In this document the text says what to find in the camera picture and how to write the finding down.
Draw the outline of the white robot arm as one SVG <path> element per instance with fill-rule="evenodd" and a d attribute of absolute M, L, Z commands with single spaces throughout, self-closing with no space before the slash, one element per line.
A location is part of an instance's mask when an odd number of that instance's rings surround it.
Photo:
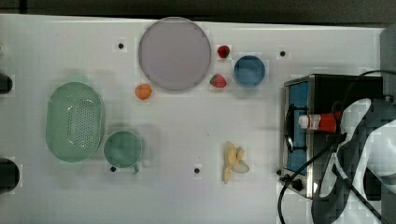
<path fill-rule="evenodd" d="M 343 140 L 314 192 L 313 223 L 395 224 L 372 205 L 366 175 L 395 191 L 395 104 L 361 99 L 344 110 L 340 128 Z"/>

